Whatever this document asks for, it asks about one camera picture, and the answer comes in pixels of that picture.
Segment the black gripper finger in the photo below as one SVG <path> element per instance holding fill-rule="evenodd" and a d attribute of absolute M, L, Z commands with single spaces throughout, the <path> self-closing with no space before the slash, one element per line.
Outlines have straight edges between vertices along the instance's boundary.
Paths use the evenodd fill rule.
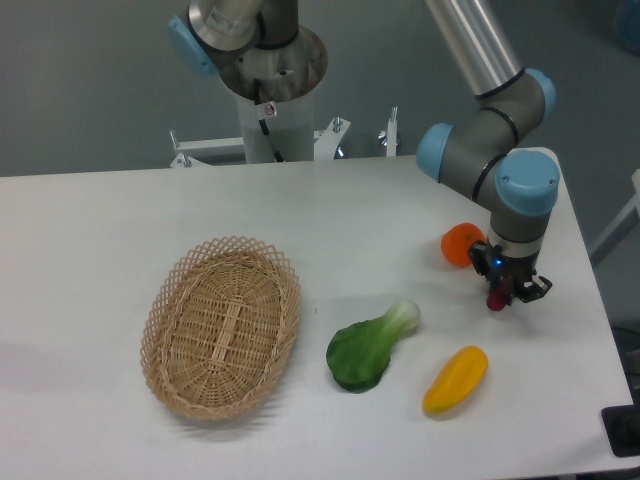
<path fill-rule="evenodd" d="M 490 281 L 492 271 L 490 245 L 486 241 L 475 241 L 468 250 L 468 255 L 476 273 Z"/>
<path fill-rule="evenodd" d="M 522 303 L 530 303 L 543 298 L 552 287 L 553 283 L 550 280 L 533 274 L 529 279 L 515 285 L 514 296 Z"/>

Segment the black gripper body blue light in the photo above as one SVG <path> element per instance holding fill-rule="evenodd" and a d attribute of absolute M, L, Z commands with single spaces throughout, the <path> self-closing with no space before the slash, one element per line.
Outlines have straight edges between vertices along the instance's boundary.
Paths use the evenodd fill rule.
<path fill-rule="evenodd" d="M 527 256 L 514 256 L 506 253 L 501 245 L 492 245 L 489 241 L 491 252 L 492 271 L 490 275 L 490 286 L 501 279 L 506 279 L 511 288 L 511 295 L 514 295 L 514 287 L 518 282 L 529 279 L 536 274 L 536 262 L 538 251 Z"/>

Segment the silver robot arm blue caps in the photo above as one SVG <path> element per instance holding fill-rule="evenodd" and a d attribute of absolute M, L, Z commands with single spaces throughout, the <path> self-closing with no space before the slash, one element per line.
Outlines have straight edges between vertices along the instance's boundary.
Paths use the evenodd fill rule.
<path fill-rule="evenodd" d="M 560 173 L 553 158 L 519 144 L 553 110 L 556 90 L 517 59 L 485 1 L 431 1 L 428 9 L 479 108 L 462 126 L 439 123 L 422 137 L 418 167 L 490 213 L 487 237 L 463 250 L 489 284 L 487 306 L 542 298 L 536 262 Z M 236 97 L 246 160 L 317 157 L 311 96 L 328 66 L 322 41 L 299 22 L 294 1 L 193 1 L 170 19 L 169 38 L 199 75 Z"/>

